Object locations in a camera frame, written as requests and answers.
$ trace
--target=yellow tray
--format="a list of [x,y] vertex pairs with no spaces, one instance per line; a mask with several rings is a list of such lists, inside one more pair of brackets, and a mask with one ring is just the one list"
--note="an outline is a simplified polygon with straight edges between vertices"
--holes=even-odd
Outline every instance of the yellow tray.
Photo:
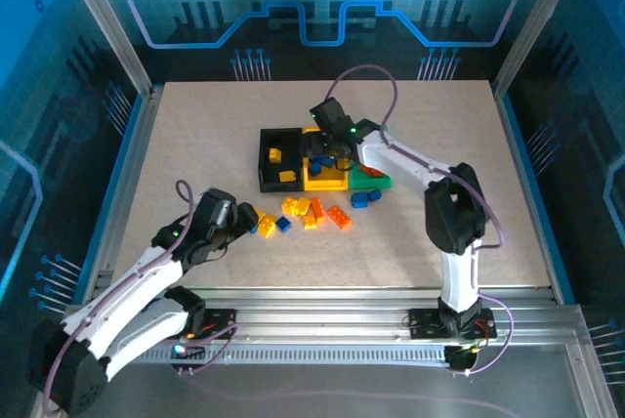
[[[318,132],[318,128],[309,127],[304,129],[304,133]],[[318,191],[318,190],[347,190],[350,187],[350,173],[346,171],[340,171],[336,167],[328,169],[325,166],[321,166],[321,174],[318,176],[309,176],[309,159],[304,158],[302,165],[304,174],[304,190],[305,191]],[[350,166],[349,159],[340,159],[339,167],[347,169]]]

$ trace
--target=black container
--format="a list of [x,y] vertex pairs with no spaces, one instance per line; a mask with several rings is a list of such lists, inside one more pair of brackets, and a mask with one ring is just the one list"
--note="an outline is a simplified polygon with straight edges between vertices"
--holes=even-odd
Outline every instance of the black container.
[[[282,152],[282,162],[270,163],[270,148]],[[301,128],[265,128],[261,130],[261,145],[258,154],[258,182],[261,192],[302,191],[304,159]],[[294,182],[281,182],[279,173],[295,172]]]

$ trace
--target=work surface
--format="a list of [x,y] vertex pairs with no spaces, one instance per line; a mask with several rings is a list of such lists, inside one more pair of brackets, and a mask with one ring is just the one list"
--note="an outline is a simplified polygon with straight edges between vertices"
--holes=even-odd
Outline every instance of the work surface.
[[[283,193],[260,193],[262,128],[306,127],[309,109],[329,82],[168,83],[146,153],[125,230],[115,277],[139,258],[159,228],[184,214],[174,183],[186,179],[196,192],[214,186],[280,214]],[[486,81],[399,81],[391,135],[433,159],[471,164],[508,244],[479,255],[482,285],[549,284],[525,206],[519,178]],[[385,81],[345,81],[335,97],[354,121],[380,122],[392,97]],[[189,272],[185,286],[415,286],[441,285],[438,250],[425,232],[423,200],[394,187],[367,209],[353,210],[350,192],[319,192],[325,208],[338,204],[353,219],[293,229],[270,239],[246,234],[218,262]],[[311,196],[309,193],[294,195]],[[485,242],[495,242],[492,224]]]

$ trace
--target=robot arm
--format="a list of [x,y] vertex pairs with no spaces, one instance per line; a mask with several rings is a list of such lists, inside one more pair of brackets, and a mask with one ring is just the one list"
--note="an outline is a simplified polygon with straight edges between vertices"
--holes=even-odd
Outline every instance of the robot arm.
[[[258,216],[249,203],[237,206],[234,197],[211,188],[195,208],[185,238],[171,255],[154,263],[183,234],[181,221],[186,216],[161,228],[139,261],[98,298],[61,325],[45,321],[33,333],[29,379],[39,390],[54,358],[78,333],[63,356],[51,392],[63,410],[81,413],[121,368],[162,340],[202,331],[204,301],[182,286],[169,286],[204,263],[209,253],[226,250],[254,228]],[[98,303],[103,304],[93,314]]]
[[487,217],[445,174],[465,180],[481,194],[473,169],[434,161],[393,138],[385,142],[377,124],[366,119],[354,124],[334,98],[312,108],[311,116],[320,130],[317,139],[312,137],[311,154],[347,157],[377,169],[425,200],[426,231],[442,260],[441,321],[452,331],[462,330],[480,311],[475,249],[481,245]]

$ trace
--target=beige table surface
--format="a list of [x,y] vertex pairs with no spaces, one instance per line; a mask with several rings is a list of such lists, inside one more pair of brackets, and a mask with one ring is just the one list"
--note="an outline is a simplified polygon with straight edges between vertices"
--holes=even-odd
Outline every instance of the beige table surface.
[[[174,183],[196,192],[210,186],[266,212],[280,214],[282,193],[259,192],[262,128],[312,126],[309,108],[323,100],[326,81],[167,83],[125,230],[115,277],[128,270],[158,229],[184,214]],[[385,81],[345,81],[335,91],[354,121],[380,122],[391,99]],[[407,146],[449,164],[476,169],[486,199],[509,244],[483,251],[482,285],[549,284],[521,186],[486,81],[399,81],[389,123]],[[339,204],[353,219],[341,232],[327,221],[318,230],[293,229],[270,239],[246,234],[219,262],[204,264],[185,286],[440,286],[438,250],[425,232],[423,200],[404,187],[385,191],[367,209],[353,210],[350,192],[319,192],[326,208]],[[497,238],[492,224],[486,242]]]

